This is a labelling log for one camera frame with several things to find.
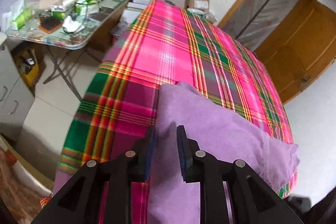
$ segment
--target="plastic wrap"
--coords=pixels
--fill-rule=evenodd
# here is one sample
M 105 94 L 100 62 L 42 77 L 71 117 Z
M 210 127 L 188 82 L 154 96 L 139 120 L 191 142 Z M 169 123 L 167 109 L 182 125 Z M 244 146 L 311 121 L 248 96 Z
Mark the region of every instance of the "plastic wrap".
M 222 30 L 236 38 L 267 0 L 244 0 Z M 237 38 L 254 51 L 280 24 L 298 0 L 270 0 Z

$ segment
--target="white cabinet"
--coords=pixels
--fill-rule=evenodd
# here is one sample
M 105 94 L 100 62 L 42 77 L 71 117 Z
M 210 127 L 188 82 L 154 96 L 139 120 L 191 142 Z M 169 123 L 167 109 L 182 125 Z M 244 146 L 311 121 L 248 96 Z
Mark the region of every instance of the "white cabinet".
M 0 33 L 0 133 L 17 141 L 34 96 L 20 77 Z

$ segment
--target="plaid blanket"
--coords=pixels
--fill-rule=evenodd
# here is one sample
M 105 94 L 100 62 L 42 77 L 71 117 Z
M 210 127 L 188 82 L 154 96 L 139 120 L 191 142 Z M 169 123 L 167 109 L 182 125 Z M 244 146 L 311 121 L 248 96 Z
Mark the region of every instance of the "plaid blanket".
M 214 25 L 155 0 L 110 49 L 88 87 L 64 143 L 54 190 L 86 161 L 107 161 L 129 150 L 155 124 L 160 85 L 181 80 L 268 135 L 293 142 L 263 64 Z M 279 196 L 295 181 L 294 175 Z M 146 183 L 132 185 L 134 223 L 147 222 L 148 192 Z

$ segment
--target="tiled floor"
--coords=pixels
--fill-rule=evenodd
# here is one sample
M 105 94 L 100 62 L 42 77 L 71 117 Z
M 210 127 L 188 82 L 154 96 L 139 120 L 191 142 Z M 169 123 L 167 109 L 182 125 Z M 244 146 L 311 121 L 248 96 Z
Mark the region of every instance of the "tiled floor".
M 56 47 L 51 50 L 58 60 L 66 51 Z M 101 52 L 88 51 L 103 58 Z M 16 150 L 37 170 L 54 179 L 56 164 L 79 101 L 58 74 L 49 83 L 42 83 L 53 71 L 53 63 L 47 54 L 44 63 L 45 70 L 35 87 L 35 102 L 23 124 Z M 76 50 L 68 55 L 61 68 L 83 96 L 98 66 L 99 63 L 83 50 Z

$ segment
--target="purple pillowcase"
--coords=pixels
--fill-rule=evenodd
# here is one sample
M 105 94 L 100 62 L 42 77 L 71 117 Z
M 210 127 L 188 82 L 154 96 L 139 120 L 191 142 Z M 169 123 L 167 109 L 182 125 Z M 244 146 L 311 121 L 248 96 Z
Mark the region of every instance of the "purple pillowcase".
M 185 82 L 160 89 L 148 199 L 148 223 L 199 223 L 199 183 L 181 176 L 176 126 L 217 159 L 242 159 L 276 192 L 299 164 L 295 144 L 272 138 L 232 110 L 214 104 Z

